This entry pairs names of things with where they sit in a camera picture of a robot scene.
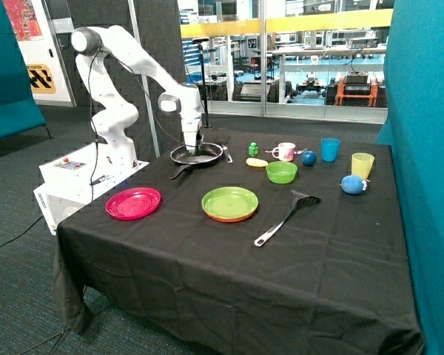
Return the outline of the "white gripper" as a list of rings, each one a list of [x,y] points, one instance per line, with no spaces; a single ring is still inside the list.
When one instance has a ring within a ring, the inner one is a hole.
[[[183,118],[181,120],[182,133],[184,135],[184,145],[188,150],[188,154],[194,155],[197,150],[197,155],[202,154],[203,142],[201,141],[200,128],[202,122],[200,118]]]

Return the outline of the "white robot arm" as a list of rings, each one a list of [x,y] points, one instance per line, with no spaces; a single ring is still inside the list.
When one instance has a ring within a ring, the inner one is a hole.
[[[78,53],[75,63],[84,85],[94,101],[104,106],[92,118],[92,128],[110,147],[112,164],[119,169],[137,164],[135,145],[124,130],[138,119],[138,109],[115,88],[104,65],[111,55],[132,74],[149,76],[164,89],[158,107],[164,113],[178,113],[184,146],[190,155],[198,154],[201,144],[201,100],[194,84],[177,82],[123,27],[79,27],[71,35]]]

